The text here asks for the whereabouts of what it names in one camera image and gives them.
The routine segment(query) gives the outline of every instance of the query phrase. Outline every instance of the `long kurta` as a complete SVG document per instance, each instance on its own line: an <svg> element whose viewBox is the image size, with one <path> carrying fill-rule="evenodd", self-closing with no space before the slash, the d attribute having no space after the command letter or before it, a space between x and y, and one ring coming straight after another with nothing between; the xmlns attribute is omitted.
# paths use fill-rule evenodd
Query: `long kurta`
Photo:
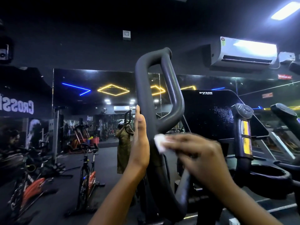
<svg viewBox="0 0 300 225"><path fill-rule="evenodd" d="M129 161L131 150L131 142L130 142L130 135L124 129L119 137L119 145L118 145L118 154L117 154L117 161L118 161L118 168L117 173L123 174L124 170Z"/></svg>

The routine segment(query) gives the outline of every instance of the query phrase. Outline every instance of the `treadmill handrail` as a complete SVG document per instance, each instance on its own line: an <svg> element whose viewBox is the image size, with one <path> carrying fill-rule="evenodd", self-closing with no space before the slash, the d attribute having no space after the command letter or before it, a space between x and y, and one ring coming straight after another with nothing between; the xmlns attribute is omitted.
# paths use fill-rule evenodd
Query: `treadmill handrail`
<svg viewBox="0 0 300 225"><path fill-rule="evenodd" d="M172 63L172 52L169 48L147 53L139 58L135 66L137 103L147 124L147 136L150 144L150 162L147 178L153 199L160 214L172 222L181 221L187 212L190 174L185 173L181 179L176 196L167 178L166 164L163 155L158 153L154 136L166 133L173 128L184 114L184 100ZM157 120L153 97L148 79L148 68L160 64L170 95L172 109L170 113Z"/></svg>

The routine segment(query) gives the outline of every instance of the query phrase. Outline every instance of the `reflected air conditioner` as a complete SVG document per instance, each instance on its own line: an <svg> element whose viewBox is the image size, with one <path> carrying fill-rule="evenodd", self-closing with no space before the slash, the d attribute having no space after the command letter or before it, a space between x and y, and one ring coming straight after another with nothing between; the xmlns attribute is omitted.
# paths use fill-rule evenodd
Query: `reflected air conditioner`
<svg viewBox="0 0 300 225"><path fill-rule="evenodd" d="M277 59L275 44L220 37L211 44L212 66L261 70Z"/></svg>
<svg viewBox="0 0 300 225"><path fill-rule="evenodd" d="M128 111L130 106L114 106L113 110L116 111Z"/></svg>

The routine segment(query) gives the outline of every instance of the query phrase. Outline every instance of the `red sticker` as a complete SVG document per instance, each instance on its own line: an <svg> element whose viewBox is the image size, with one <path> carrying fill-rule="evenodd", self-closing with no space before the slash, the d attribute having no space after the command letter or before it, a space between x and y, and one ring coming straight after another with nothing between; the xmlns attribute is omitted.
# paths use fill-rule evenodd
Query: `red sticker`
<svg viewBox="0 0 300 225"><path fill-rule="evenodd" d="M293 78L293 76L291 76L291 75L278 74L278 79L281 79L281 80L291 80L292 78Z"/></svg>
<svg viewBox="0 0 300 225"><path fill-rule="evenodd" d="M262 94L262 98L270 98L270 97L273 97L273 92L270 92L270 93L266 93L266 94Z"/></svg>

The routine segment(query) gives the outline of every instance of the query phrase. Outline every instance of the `treadmill screen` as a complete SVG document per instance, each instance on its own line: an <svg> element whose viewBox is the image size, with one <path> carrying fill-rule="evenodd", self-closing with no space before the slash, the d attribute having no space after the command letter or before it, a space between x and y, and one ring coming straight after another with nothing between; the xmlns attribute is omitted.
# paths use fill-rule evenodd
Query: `treadmill screen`
<svg viewBox="0 0 300 225"><path fill-rule="evenodd" d="M212 140L234 138L231 106L243 103L231 90L183 90L185 112L182 124L187 132ZM254 115L250 119L251 136L268 136Z"/></svg>

